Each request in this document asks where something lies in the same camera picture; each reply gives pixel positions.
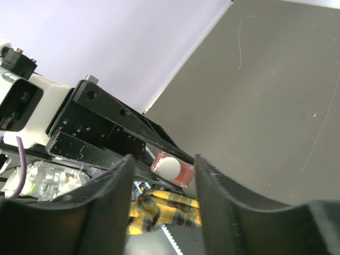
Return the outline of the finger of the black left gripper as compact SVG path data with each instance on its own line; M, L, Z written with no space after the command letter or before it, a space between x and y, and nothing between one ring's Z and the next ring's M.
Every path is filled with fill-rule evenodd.
M69 162L83 164L103 170L112 169L123 159L123 156L121 155L100 149L61 131L56 131L52 135L46 145L46 150L50 155L62 158ZM163 186L177 194L184 193L180 186L160 177L156 173L152 172L150 167L139 161L135 164L134 179L140 182Z
M73 101L96 115L119 125L130 135L188 164L193 164L194 158L180 149L160 125L93 82L81 80L75 88Z

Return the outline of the white nail polish cap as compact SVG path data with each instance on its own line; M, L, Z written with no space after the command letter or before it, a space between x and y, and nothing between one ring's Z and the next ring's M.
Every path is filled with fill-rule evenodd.
M173 157L165 157L159 161L158 173L162 178L167 180L176 179L181 172L180 162Z

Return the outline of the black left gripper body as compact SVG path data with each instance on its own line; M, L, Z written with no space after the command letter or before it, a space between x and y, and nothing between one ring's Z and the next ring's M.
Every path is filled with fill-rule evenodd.
M71 89L48 127L47 152L75 162L100 162L106 156L113 162L127 154L139 158L145 143L78 104L75 100L80 96L86 103L103 102L91 89Z

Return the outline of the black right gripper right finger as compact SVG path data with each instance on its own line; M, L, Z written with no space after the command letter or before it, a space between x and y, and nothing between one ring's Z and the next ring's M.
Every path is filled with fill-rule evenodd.
M287 205L223 175L196 155L206 254L339 254L339 201Z

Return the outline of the pink nail polish bottle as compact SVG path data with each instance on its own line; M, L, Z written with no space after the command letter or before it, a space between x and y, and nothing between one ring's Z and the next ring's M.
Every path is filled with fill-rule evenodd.
M151 170L154 173L156 173L157 175L159 175L159 173L158 173L158 164L159 164L159 161L162 158L165 158L165 157L176 158L176 157L174 157L172 155L169 155L169 154L167 154L165 152L158 153L157 156L155 157L154 161L151 164ZM192 165L187 164L187 163L185 163L184 161L182 161L182 160L180 160L178 158L176 158L176 159L181 164L181 172L180 172L179 176L176 179L174 179L174 180L167 180L165 178L164 179L167 180L167 181L170 181L170 182L172 182L172 183L174 183L174 184L176 184L178 186L186 187L186 186L188 186L191 183L191 181L192 181L192 179L194 177L194 168L193 168Z

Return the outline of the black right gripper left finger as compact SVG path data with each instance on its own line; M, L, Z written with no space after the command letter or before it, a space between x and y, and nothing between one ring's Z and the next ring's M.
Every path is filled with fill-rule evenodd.
M123 254L135 159L53 201L1 200L1 254Z

